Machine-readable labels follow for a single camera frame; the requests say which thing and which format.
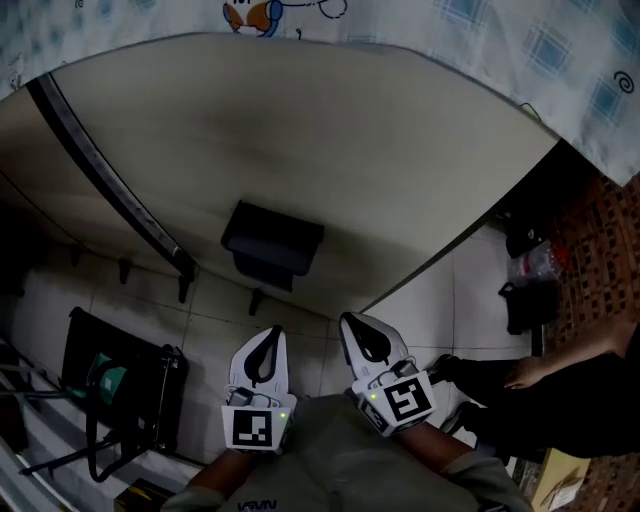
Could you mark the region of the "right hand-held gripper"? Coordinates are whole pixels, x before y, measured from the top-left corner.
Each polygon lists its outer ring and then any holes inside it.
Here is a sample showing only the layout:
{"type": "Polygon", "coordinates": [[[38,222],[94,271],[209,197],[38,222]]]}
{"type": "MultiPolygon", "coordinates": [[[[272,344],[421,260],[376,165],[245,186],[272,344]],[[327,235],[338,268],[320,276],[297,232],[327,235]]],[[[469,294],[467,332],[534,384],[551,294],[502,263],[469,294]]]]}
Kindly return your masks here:
{"type": "Polygon", "coordinates": [[[395,328],[369,315],[346,312],[339,331],[356,379],[351,386],[356,408],[381,436],[421,424],[437,410],[427,371],[419,370],[415,358],[407,356],[395,328]],[[384,369],[373,376],[379,368],[384,369]]]}

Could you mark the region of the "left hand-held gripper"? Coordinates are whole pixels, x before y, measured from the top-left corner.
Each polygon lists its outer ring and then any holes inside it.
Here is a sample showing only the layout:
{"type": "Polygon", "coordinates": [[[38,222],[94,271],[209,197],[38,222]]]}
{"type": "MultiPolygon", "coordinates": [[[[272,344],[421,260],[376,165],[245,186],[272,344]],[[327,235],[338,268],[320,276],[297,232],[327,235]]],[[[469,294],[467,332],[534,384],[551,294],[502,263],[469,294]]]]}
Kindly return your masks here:
{"type": "Polygon", "coordinates": [[[226,447],[280,453],[296,408],[296,397],[288,394],[287,342],[281,327],[259,332],[236,351],[229,383],[221,407],[226,447]]]}

